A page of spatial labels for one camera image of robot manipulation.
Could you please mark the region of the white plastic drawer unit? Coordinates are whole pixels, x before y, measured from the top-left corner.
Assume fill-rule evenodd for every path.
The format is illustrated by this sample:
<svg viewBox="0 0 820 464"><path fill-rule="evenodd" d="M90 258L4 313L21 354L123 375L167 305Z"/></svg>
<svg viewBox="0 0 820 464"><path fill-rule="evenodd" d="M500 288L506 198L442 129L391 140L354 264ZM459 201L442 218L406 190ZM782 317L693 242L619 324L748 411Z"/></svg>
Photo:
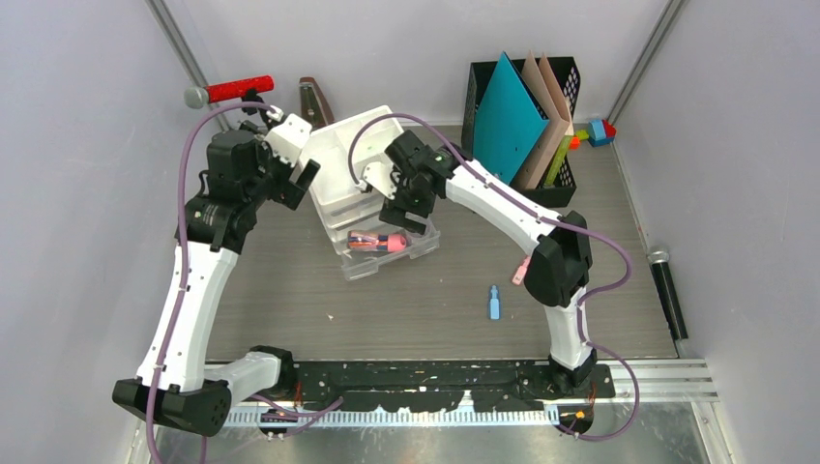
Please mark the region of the white plastic drawer unit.
<svg viewBox="0 0 820 464"><path fill-rule="evenodd" d="M424 234L408 232L379 219L384 196L378 190L366 193L356 187L348 167L348 150L359 130L373 119L391 113L387 105L345 118L313 130L298 163L310 160L320 165L309 186L309 194L332 246L341 258L341 271L348 281L374 275L379 268L401 258L418 258L437 249L440 232L429 218L415 217L425 225ZM406 248L396 252L357 251L347 244L350 232L374 235L400 234Z"/></svg>

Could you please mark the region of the green illustrated book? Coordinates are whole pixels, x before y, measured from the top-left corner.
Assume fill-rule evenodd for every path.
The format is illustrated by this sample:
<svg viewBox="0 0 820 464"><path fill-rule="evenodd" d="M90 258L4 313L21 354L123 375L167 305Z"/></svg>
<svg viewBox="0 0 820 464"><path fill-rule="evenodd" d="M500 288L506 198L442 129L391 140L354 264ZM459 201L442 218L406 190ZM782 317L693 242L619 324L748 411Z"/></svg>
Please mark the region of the green illustrated book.
<svg viewBox="0 0 820 464"><path fill-rule="evenodd" d="M559 143L558 148L556 149L554 156L552 158L551 163L548 166L546 171L543 184L544 188L550 188L555 185L555 181L558 178L561 166L563 165L567 153L570 150L572 141L571 135L564 135L561 142Z"/></svg>

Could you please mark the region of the pink cardboard folder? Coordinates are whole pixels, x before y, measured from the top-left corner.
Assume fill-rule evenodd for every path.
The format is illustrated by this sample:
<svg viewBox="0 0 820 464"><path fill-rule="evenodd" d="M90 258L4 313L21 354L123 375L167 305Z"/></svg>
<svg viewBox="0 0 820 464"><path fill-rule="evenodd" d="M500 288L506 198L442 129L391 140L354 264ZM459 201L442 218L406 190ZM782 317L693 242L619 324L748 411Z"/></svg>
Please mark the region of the pink cardboard folder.
<svg viewBox="0 0 820 464"><path fill-rule="evenodd" d="M529 51L522 69L523 81L546 119L539 138L512 180L517 190L535 189L542 183L554 153L571 126L571 112L562 87L547 57L539 60Z"/></svg>

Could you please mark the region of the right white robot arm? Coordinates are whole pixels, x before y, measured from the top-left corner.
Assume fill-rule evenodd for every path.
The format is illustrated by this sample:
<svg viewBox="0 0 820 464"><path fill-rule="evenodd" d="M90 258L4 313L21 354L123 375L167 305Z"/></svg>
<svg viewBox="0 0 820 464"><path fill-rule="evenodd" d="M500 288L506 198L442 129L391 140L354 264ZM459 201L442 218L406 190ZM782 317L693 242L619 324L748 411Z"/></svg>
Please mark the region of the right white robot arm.
<svg viewBox="0 0 820 464"><path fill-rule="evenodd" d="M578 213L562 216L532 202L490 174L464 152L443 146L432 149L412 131L394 139L385 153L392 163L386 176L391 197L380 219L422 233L437 199L448 199L487 220L511 238L529 257L523 285L543 305L550 351L538 380L564 396L577 396L591 382L597 351L583 341L585 305L592 266L587 222Z"/></svg>

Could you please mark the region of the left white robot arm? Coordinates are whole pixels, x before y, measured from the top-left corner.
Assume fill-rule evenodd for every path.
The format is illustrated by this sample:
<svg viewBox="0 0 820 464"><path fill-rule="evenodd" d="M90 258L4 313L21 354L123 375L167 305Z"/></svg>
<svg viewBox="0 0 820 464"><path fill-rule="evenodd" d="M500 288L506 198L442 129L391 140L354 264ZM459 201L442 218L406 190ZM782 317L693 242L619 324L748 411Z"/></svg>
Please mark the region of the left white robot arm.
<svg viewBox="0 0 820 464"><path fill-rule="evenodd" d="M318 173L311 160L292 176L309 134L229 130L212 137L199 191L185 205L187 239L175 248L160 324L134 378L116 382L116 404L155 424L212 437L230 409L252 395L283 400L295 391L297 369L287 350L257 345L211 373L205 358L221 294L258 210L268 200L296 209Z"/></svg>

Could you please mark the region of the brown wooden metronome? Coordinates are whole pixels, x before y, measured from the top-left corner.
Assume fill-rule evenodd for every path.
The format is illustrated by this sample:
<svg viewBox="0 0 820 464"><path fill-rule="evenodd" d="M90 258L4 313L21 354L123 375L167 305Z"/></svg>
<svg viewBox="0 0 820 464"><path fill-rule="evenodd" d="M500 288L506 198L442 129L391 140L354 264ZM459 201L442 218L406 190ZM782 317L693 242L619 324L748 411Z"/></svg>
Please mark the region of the brown wooden metronome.
<svg viewBox="0 0 820 464"><path fill-rule="evenodd" d="M303 76L299 79L299 95L302 118L315 129L327 127L335 122L333 111L312 76Z"/></svg>

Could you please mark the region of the teal folder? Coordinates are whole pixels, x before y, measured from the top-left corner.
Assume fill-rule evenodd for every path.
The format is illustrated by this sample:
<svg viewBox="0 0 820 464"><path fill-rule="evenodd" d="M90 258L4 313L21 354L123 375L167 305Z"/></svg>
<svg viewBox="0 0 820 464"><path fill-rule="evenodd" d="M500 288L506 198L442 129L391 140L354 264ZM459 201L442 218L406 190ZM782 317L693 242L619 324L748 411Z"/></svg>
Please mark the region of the teal folder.
<svg viewBox="0 0 820 464"><path fill-rule="evenodd" d="M503 51L494 61L471 65L475 102L472 153L505 184L513 178L539 138L546 117L521 74L524 61Z"/></svg>

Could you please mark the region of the blue red toy block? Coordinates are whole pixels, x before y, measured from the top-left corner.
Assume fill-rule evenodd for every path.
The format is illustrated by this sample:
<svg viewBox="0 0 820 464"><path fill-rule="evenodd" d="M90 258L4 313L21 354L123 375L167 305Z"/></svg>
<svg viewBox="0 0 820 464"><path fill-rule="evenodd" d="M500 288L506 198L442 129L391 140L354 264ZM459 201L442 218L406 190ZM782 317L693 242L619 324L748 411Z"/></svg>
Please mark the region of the blue red toy block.
<svg viewBox="0 0 820 464"><path fill-rule="evenodd" d="M587 129L588 142L593 147L612 143L617 135L617 129L605 119L594 119L589 122Z"/></svg>

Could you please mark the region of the black microphone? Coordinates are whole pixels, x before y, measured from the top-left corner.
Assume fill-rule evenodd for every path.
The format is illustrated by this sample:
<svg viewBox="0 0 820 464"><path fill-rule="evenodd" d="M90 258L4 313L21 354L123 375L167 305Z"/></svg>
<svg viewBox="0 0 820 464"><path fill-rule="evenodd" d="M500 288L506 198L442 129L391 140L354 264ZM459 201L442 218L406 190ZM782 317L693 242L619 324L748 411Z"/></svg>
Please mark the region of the black microphone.
<svg viewBox="0 0 820 464"><path fill-rule="evenodd" d="M664 249L653 249L648 255L650 271L669 331L674 340L688 338L688 330L669 265L670 255Z"/></svg>

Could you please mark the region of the red handled microphone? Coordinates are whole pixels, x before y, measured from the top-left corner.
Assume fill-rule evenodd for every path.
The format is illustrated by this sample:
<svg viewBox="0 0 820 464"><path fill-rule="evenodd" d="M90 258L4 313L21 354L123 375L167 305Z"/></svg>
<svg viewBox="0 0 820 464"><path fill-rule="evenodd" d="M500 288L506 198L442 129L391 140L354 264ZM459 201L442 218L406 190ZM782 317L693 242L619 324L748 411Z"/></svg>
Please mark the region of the red handled microphone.
<svg viewBox="0 0 820 464"><path fill-rule="evenodd" d="M184 104L192 109L234 99L246 99L248 94L264 93L275 88L275 81L269 75L260 75L206 86L192 86L183 93Z"/></svg>

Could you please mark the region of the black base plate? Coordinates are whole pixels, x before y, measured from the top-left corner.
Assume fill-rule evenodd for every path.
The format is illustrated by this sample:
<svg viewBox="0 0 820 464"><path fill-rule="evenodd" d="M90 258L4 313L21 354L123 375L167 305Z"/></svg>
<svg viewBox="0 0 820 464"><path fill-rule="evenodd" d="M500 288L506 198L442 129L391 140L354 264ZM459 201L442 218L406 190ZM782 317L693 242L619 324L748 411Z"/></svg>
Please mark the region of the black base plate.
<svg viewBox="0 0 820 464"><path fill-rule="evenodd" d="M474 360L298 362L282 385L260 394L311 411L340 399L345 412L450 412L469 399L475 411L488 413L534 411L544 401L562 399L586 404L616 392L603 363L579 380L551 361Z"/></svg>

